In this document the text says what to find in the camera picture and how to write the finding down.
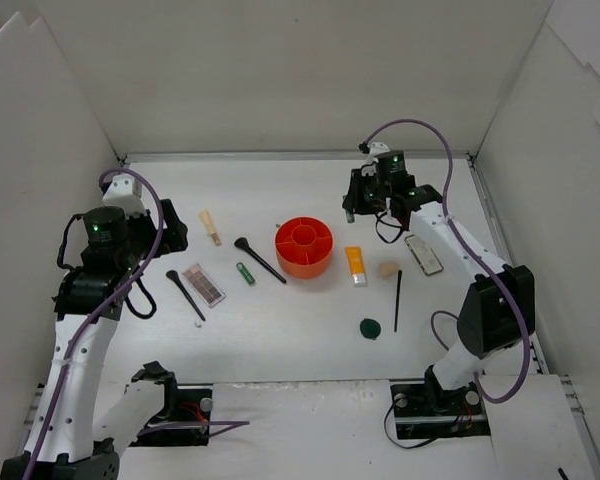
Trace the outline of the green lip balm stick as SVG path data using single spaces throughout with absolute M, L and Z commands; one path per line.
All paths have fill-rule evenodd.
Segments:
M 245 282 L 249 286 L 254 286 L 256 284 L 255 278 L 253 277 L 253 275 L 248 270 L 248 268 L 244 265 L 243 262 L 237 262 L 236 269 L 238 270 L 238 272 L 241 274 L 242 278 L 245 280 Z

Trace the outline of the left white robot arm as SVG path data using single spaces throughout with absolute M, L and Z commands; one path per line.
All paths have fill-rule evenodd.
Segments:
M 153 418 L 171 418 L 180 395 L 158 362 L 140 372 L 101 423 L 94 408 L 104 359 L 133 284 L 148 262 L 187 249 L 187 227 L 168 199 L 153 219 L 139 200 L 78 215 L 87 235 L 81 262 L 67 268 L 54 298 L 52 367 L 21 455 L 4 461 L 3 479 L 114 479 L 124 450 Z

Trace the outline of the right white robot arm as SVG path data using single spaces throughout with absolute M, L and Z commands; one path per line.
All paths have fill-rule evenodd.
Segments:
M 425 405 L 444 412 L 458 390 L 478 384 L 479 374 L 498 352 L 520 345 L 523 360 L 509 391 L 481 397 L 502 404 L 521 389 L 531 361 L 530 336 L 535 330 L 535 279 L 526 266 L 513 267 L 480 244 L 449 210 L 449 191 L 418 185 L 406 168 L 402 151 L 382 143 L 363 144 L 365 163 L 352 170 L 342 207 L 350 215 L 372 215 L 378 222 L 394 218 L 397 229 L 423 240 L 444 266 L 467 286 L 456 320 L 458 338 L 424 377 Z

